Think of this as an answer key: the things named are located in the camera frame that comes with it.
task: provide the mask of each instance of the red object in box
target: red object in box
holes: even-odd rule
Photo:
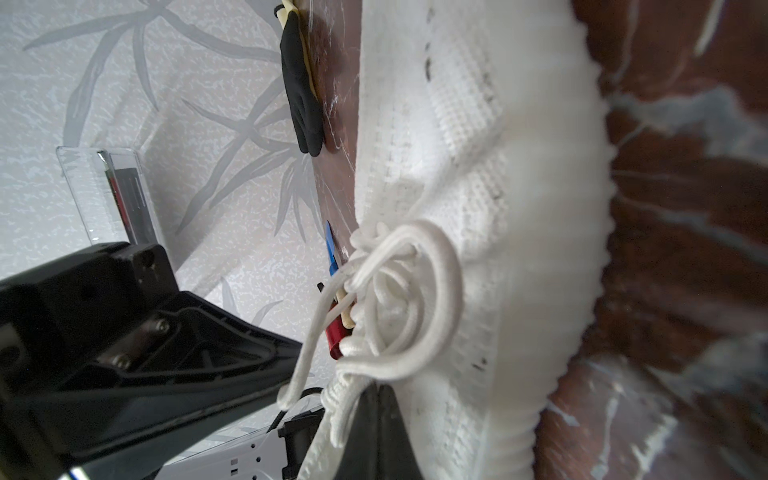
[[[317,288],[322,292],[324,285],[322,283],[317,284]],[[336,301],[334,300],[333,303],[331,303],[330,310],[333,310],[333,307],[336,306]],[[339,343],[341,343],[341,339],[345,336],[352,335],[352,330],[347,329],[344,324],[341,321],[341,316],[339,315],[333,321],[330,325],[328,325],[328,328],[326,328],[326,338],[328,339],[328,350],[331,354],[331,358],[334,360],[338,360],[344,355],[341,354],[341,349],[339,348]]]

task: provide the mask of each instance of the brown marble tabletop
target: brown marble tabletop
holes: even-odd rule
[[[351,251],[360,0],[302,0],[323,218]],[[768,1],[574,0],[604,71],[616,229],[536,478],[768,478]]]

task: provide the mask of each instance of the black glove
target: black glove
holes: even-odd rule
[[[294,11],[288,12],[288,19],[283,27],[280,40],[280,54],[283,59],[283,81],[290,106],[290,116],[299,149],[317,157],[323,148],[323,109],[313,93],[312,78],[309,72],[309,59],[304,57],[304,43],[299,29],[299,16]]]

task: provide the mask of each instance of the white shoelace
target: white shoelace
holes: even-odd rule
[[[326,415],[331,415],[330,441],[335,448],[346,443],[349,419],[363,390],[374,380],[404,379],[428,365],[448,345],[463,310],[458,258],[435,224],[414,220],[390,232],[378,223],[375,231],[356,230],[350,243],[356,251],[323,290],[290,383],[277,396],[282,410],[299,400],[318,338],[357,299],[352,308],[356,327],[341,341],[344,357],[336,362],[336,378],[321,395]],[[435,280],[433,314],[422,335],[424,299],[413,276],[419,255],[429,259]],[[329,312],[342,285],[348,294]],[[394,326],[395,332],[382,331],[387,319],[394,319],[389,329]]]

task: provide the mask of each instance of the white textured wall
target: white textured wall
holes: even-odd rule
[[[182,288],[247,321],[272,303],[261,326],[301,339],[328,271],[274,3],[0,5],[0,277],[88,244],[55,148],[130,147]],[[319,349],[311,383],[332,366]]]

